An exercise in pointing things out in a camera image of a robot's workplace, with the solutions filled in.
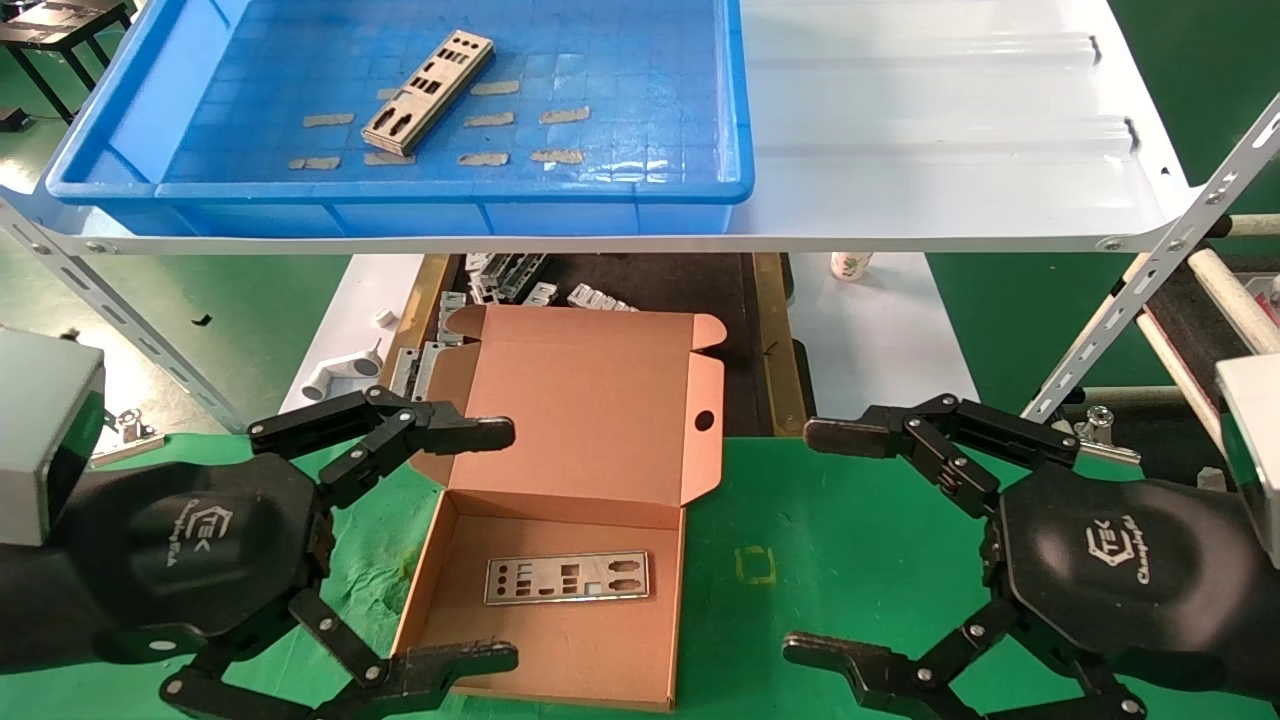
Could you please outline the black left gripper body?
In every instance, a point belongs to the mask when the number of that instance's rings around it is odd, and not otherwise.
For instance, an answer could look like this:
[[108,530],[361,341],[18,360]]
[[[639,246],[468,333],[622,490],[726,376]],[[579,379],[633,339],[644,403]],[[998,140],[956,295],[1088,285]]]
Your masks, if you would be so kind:
[[265,454],[83,475],[46,542],[3,546],[1,667],[252,659],[293,625],[334,546],[314,480]]

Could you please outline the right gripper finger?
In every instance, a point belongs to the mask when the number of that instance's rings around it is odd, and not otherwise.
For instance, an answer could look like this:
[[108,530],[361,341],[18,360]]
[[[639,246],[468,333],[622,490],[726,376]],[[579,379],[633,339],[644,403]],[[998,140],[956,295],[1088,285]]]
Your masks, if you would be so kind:
[[1073,468],[1079,454],[1073,434],[954,395],[914,407],[872,405],[855,420],[814,416],[803,439],[818,454],[901,457],[974,519],[997,512],[1000,484],[966,448],[1032,471],[1047,464]]
[[[791,632],[782,655],[800,666],[836,673],[864,708],[908,719],[979,719],[952,682],[1006,635],[1024,625],[1020,607],[996,598],[932,646],[910,659],[888,647],[829,635]],[[993,712],[993,719],[1146,719],[1146,703],[1100,660],[1080,656],[1066,662],[1082,688],[1078,698]]]

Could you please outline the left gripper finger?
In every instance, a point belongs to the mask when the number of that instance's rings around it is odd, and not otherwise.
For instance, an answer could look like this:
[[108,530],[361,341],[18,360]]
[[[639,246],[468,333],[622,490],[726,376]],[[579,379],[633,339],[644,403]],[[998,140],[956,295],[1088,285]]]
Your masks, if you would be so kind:
[[[233,685],[233,664],[252,659],[302,626],[349,675],[330,700],[312,708]],[[211,639],[163,683],[163,701],[193,719],[385,719],[439,708],[466,676],[509,673],[518,651],[504,641],[434,644],[378,656],[320,594],[305,588],[261,612],[261,623]]]
[[253,454],[287,461],[348,443],[317,474],[317,495],[326,506],[351,506],[417,454],[499,451],[516,433],[506,416],[467,418],[451,402],[372,386],[256,421],[248,437]]

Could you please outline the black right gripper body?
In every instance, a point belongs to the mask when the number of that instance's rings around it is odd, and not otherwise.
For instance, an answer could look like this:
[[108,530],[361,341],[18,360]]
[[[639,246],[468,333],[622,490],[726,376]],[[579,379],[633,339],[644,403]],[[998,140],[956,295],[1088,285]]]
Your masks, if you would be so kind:
[[1011,634],[1051,670],[1092,657],[1167,689],[1277,698],[1277,569],[1236,495],[1050,465],[1001,493],[987,534]]

